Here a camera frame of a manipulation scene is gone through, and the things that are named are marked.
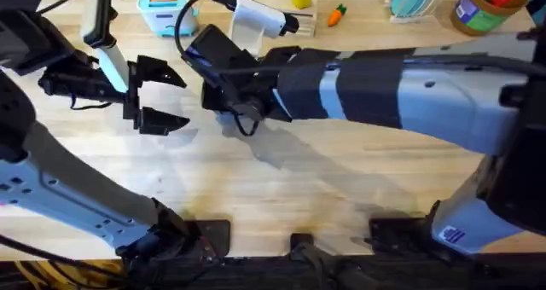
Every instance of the wooden tabletop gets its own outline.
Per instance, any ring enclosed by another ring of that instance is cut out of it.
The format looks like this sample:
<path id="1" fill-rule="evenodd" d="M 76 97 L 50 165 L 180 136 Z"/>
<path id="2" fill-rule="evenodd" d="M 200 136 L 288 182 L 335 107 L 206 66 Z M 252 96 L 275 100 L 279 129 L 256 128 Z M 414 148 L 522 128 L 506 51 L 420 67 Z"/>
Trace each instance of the wooden tabletop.
<path id="1" fill-rule="evenodd" d="M 42 6 L 55 0 L 43 0 Z M 360 50 L 452 44 L 471 38 L 450 24 L 456 0 L 440 0 L 435 17 L 421 24 L 390 24 L 384 0 L 318 0 L 314 38 L 265 39 L 271 47 L 299 45 Z M 347 14 L 326 27 L 343 3 Z M 126 188 L 155 197 L 185 217 L 228 218 L 231 256 L 275 256 L 288 251 L 293 232 L 311 232 L 329 252 L 370 253 L 362 242 L 372 216 L 422 216 L 433 202 L 450 197 L 475 170 L 481 155 L 415 133 L 339 120 L 264 122 L 244 137 L 233 123 L 200 108 L 201 79 L 179 59 L 172 39 L 157 38 L 137 10 L 137 0 L 113 0 L 119 17 L 112 34 L 128 60 L 149 55 L 169 61 L 188 83 L 185 90 L 145 84 L 142 104 L 191 118 L 167 137 L 140 136 L 121 107 L 71 112 L 69 100 L 46 96 L 39 73 L 9 76 L 31 97 L 38 119 L 79 158 Z M 227 31 L 231 13 L 208 0 L 197 3 L 202 25 Z M 47 17 L 78 49 L 82 0 Z M 498 30 L 532 26 L 525 11 Z M 183 41 L 188 45 L 190 39 Z M 71 258 L 112 258 L 101 239 L 14 206 L 0 207 L 0 233 Z M 487 252 L 546 252 L 546 240 L 523 234 Z M 31 257 L 0 247 L 1 259 Z"/>

